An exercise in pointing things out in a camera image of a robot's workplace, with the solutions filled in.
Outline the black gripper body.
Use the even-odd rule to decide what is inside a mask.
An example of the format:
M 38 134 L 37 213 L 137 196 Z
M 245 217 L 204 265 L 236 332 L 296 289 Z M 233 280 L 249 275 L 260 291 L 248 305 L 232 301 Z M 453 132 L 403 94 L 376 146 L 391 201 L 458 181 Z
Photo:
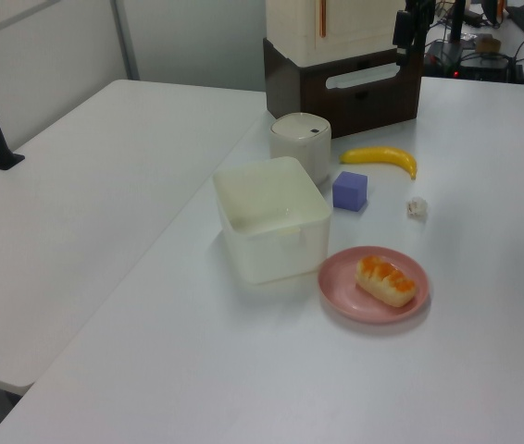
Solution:
M 407 0 L 405 9 L 396 13 L 393 45 L 398 48 L 423 48 L 432 22 L 432 0 Z

